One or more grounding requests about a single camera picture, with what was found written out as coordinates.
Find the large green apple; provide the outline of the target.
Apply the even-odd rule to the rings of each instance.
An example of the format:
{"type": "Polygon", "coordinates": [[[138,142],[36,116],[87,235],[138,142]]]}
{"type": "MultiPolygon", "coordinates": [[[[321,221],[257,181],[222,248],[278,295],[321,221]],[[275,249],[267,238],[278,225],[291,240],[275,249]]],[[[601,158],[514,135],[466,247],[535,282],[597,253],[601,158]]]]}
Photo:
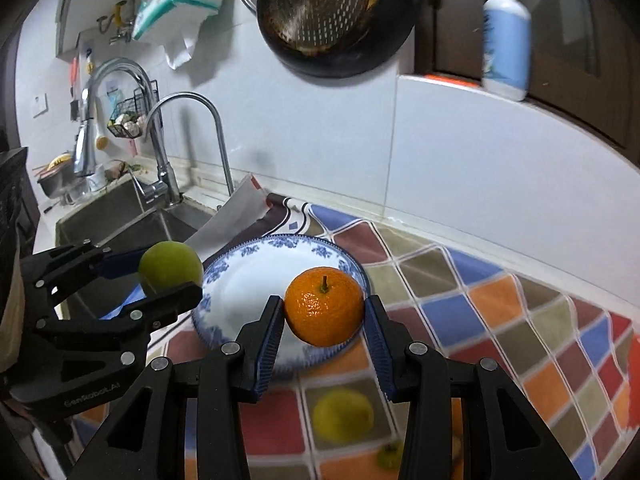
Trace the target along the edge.
{"type": "Polygon", "coordinates": [[[142,256],[138,274],[145,296],[154,297],[188,283],[203,284],[204,270],[198,254],[187,244],[163,240],[142,256]]]}

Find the small green citrus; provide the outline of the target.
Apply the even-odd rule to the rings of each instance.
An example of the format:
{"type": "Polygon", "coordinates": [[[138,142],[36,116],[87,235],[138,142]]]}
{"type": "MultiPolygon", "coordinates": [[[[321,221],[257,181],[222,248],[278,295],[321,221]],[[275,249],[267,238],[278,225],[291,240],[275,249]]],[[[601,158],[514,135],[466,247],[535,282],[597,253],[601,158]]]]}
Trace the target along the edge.
{"type": "Polygon", "coordinates": [[[398,471],[404,455],[404,441],[395,440],[382,445],[376,452],[376,463],[384,470],[398,471]]]}

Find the yellow-green apple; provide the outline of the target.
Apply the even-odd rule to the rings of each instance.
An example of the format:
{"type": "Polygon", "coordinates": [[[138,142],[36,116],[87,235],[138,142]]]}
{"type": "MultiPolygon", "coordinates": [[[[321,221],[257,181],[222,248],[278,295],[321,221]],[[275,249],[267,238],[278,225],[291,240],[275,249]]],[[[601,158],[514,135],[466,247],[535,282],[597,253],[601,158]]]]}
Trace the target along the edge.
{"type": "Polygon", "coordinates": [[[374,409],[369,399],[349,388],[329,390],[311,412],[314,434],[337,445],[362,441],[373,430],[374,421],[374,409]]]}

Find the orange with stem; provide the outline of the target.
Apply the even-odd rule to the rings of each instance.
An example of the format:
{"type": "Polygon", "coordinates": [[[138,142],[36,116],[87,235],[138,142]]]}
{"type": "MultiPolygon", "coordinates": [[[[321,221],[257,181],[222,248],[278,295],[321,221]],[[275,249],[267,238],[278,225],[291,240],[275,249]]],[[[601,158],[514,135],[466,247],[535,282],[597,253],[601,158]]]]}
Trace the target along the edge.
{"type": "Polygon", "coordinates": [[[284,296],[292,333],[306,344],[328,348],[344,344],[360,330],[363,291],[345,272],[317,266],[294,278],[284,296]]]}

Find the chrome kitchen faucet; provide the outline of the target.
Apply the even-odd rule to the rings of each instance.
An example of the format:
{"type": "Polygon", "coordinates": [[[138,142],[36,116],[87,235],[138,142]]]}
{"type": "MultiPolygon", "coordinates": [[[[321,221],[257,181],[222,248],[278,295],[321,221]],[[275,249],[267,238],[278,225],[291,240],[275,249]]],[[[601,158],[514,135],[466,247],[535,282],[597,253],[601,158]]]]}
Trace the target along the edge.
{"type": "Polygon", "coordinates": [[[151,142],[157,176],[134,181],[145,203],[182,201],[188,188],[209,172],[228,195],[235,191],[224,125],[214,103],[194,91],[178,91],[154,103],[143,116],[143,135],[151,142]]]}

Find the blue white oval plate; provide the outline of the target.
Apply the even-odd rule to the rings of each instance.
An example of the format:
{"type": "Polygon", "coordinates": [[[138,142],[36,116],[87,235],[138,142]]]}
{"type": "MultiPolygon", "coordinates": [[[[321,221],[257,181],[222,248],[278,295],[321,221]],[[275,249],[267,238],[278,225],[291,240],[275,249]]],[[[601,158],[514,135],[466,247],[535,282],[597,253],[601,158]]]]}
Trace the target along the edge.
{"type": "Polygon", "coordinates": [[[194,330],[210,350],[232,341],[260,318],[270,296],[283,297],[298,274],[317,266],[346,273],[370,294],[366,272],[345,249],[303,234],[267,235],[227,250],[207,267],[202,300],[191,311],[194,330]]]}

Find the steel sink basin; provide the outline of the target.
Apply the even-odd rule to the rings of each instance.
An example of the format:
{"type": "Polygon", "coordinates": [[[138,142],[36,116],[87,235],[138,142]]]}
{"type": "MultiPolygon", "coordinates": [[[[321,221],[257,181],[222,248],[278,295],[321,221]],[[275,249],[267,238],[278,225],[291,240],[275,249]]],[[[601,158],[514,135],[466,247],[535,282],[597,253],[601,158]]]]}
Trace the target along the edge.
{"type": "MultiPolygon", "coordinates": [[[[213,217],[214,212],[190,198],[167,207],[164,200],[145,204],[128,180],[82,205],[55,227],[55,244],[91,240],[114,252],[151,246],[161,240],[184,242],[213,217]]],[[[102,318],[119,307],[138,286],[136,274],[98,278],[62,303],[64,318],[102,318]]]]}

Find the colourful checkered tablecloth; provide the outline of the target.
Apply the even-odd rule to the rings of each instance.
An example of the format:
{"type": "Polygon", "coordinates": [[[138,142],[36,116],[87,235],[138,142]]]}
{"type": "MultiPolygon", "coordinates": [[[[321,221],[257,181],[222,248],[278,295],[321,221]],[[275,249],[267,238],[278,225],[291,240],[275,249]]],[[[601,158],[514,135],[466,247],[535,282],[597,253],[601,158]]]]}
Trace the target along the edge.
{"type": "MultiPolygon", "coordinates": [[[[450,359],[491,358],[548,424],[578,476],[639,474],[639,334],[626,316],[501,266],[350,214],[273,196],[257,234],[306,234],[337,244],[363,266],[390,317],[450,359]]],[[[405,404],[388,403],[362,339],[331,359],[274,382],[241,410],[256,479],[393,479],[378,449],[401,440],[405,404]],[[334,388],[363,393],[375,421],[362,441],[337,445],[311,426],[334,388]]]]}

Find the white paper sheet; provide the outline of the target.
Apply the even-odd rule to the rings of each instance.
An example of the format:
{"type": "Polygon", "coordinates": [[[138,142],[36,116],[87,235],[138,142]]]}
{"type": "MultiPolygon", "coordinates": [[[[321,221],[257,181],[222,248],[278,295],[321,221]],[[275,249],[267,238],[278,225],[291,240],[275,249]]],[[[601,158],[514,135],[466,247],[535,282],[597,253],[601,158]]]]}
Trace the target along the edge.
{"type": "Polygon", "coordinates": [[[268,211],[267,192],[257,179],[244,177],[231,197],[201,229],[186,240],[201,263],[213,257],[268,211]]]}

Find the tissue paper pack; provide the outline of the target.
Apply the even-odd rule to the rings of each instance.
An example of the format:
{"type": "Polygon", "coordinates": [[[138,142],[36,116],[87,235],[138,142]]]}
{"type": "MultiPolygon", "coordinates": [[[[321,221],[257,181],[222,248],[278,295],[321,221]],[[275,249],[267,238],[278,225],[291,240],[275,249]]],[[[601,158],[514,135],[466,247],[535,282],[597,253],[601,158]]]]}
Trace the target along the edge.
{"type": "Polygon", "coordinates": [[[224,0],[141,0],[132,38],[164,49],[176,70],[191,61],[201,24],[221,10],[224,0]]]}

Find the black hanging pan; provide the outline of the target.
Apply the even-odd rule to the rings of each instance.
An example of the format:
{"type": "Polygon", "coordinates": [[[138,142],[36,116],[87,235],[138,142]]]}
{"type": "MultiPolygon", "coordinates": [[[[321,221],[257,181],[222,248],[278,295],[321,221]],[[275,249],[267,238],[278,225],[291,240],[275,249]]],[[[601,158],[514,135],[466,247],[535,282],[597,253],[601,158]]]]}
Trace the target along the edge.
{"type": "Polygon", "coordinates": [[[374,70],[405,43],[420,0],[257,0],[262,38],[291,70],[348,78],[374,70]]]}

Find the white blue soap bottle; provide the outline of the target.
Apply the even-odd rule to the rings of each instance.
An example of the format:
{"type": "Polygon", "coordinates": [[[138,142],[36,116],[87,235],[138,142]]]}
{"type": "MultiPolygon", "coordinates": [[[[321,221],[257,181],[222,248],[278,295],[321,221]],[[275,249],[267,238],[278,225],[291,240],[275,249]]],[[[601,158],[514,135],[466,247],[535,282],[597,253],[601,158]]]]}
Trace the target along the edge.
{"type": "Polygon", "coordinates": [[[486,0],[483,6],[482,85],[503,99],[522,102],[530,73],[532,17],[520,0],[486,0]]]}

